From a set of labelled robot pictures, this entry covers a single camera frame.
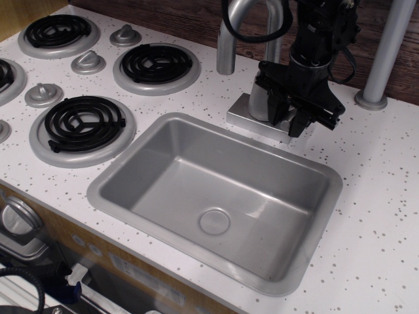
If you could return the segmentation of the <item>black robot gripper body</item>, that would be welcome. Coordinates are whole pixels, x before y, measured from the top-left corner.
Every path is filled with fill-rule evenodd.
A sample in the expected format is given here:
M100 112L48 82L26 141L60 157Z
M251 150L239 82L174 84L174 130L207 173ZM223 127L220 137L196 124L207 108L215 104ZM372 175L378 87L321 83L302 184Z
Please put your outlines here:
M329 88L331 68L336 54L325 60L307 60L293 48L289 53L289 64L281 65L261 61L254 80L254 118L268 121L268 94L277 90L292 95L289 111L303 109L313 114L312 123L318 122L333 130L344 113L344 105Z

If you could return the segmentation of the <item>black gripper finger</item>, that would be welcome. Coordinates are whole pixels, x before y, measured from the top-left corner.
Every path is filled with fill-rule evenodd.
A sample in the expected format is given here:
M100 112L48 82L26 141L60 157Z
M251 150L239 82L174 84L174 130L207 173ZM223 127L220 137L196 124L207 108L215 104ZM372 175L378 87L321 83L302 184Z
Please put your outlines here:
M291 121L288 135L299 137L301 133L312 123L313 114L310 111L299 109Z
M292 95L282 94L277 90L271 90L268 94L268 121L271 125L277 126L288 115L291 107Z

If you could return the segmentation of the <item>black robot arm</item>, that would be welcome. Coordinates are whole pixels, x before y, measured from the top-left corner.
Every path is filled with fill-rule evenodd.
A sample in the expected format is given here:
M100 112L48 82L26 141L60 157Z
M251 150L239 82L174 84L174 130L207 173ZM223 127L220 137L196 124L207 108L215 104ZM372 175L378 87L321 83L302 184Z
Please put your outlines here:
M250 115L290 137L311 123L330 130L345 107L329 88L329 80L350 81L356 62L348 50L360 31L357 1L298 1L298 31L289 64L262 61L250 94Z

